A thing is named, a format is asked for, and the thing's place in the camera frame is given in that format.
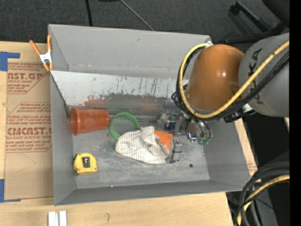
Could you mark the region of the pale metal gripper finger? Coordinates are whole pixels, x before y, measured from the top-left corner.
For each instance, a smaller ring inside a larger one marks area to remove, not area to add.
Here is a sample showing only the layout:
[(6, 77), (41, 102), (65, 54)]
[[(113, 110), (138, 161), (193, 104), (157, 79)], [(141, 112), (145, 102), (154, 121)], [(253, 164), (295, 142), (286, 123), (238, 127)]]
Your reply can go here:
[(179, 140), (179, 138), (174, 137), (171, 140), (169, 156), (167, 157), (166, 162), (174, 163), (180, 161), (182, 148), (183, 148), (183, 143)]
[(158, 119), (158, 128), (176, 136), (184, 135), (186, 133), (186, 119), (182, 113), (163, 113)]

